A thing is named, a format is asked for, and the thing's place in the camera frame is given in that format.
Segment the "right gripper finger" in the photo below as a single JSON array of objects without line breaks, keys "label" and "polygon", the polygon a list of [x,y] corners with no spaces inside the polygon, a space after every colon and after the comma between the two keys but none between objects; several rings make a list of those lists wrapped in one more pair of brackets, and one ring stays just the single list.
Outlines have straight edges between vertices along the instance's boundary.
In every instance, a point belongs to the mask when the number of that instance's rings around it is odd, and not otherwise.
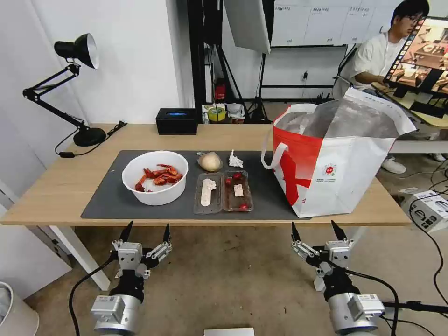
[{"label": "right gripper finger", "polygon": [[319,268],[321,263],[320,253],[315,248],[309,246],[301,240],[294,222],[291,223],[291,229],[292,250],[308,265]]},{"label": "right gripper finger", "polygon": [[333,251],[350,251],[352,249],[353,241],[349,240],[344,232],[344,230],[337,225],[337,223],[331,221],[332,228],[334,230],[336,241],[330,243],[331,250]]}]

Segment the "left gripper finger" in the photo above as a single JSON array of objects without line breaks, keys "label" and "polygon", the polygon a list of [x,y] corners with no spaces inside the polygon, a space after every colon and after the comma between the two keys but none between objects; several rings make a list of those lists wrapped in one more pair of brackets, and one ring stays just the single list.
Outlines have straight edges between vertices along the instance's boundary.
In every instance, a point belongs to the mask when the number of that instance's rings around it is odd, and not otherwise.
[{"label": "left gripper finger", "polygon": [[122,245],[128,241],[132,227],[133,227],[133,221],[131,221],[123,229],[118,239],[112,241],[112,247],[113,247],[112,253],[118,252],[118,250],[122,247]]},{"label": "left gripper finger", "polygon": [[143,264],[149,270],[157,267],[171,253],[172,248],[170,227],[167,224],[162,242],[154,248],[143,250]]}]

